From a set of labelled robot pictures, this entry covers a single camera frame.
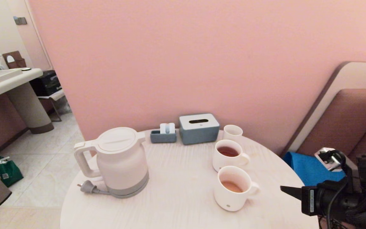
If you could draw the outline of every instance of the kettle base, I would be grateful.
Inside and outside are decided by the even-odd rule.
[[[135,184],[134,186],[132,186],[130,188],[119,190],[119,189],[113,189],[113,188],[110,188],[107,186],[107,190],[113,197],[120,198],[120,199],[129,198],[129,197],[135,196],[136,194],[138,194],[142,190],[144,190],[144,188],[148,184],[148,181],[149,181],[149,171],[146,172],[146,175],[140,182],[138,182],[138,184]]]

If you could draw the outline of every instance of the black box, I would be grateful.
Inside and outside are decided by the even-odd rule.
[[[56,72],[44,71],[43,75],[29,81],[37,96],[49,96],[61,89]]]

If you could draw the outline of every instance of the sink pedestal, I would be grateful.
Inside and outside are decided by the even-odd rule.
[[[54,129],[51,119],[29,82],[7,91],[6,94],[33,134],[45,133]]]

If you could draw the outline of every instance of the blue cloth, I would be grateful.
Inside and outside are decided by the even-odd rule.
[[[316,186],[325,180],[339,181],[345,177],[343,171],[328,171],[313,156],[301,155],[295,152],[287,152],[283,160],[296,172],[305,186]]]

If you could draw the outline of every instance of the kettle lid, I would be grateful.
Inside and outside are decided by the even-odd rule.
[[[98,146],[109,152],[127,148],[135,141],[134,129],[118,127],[102,133],[98,139]]]

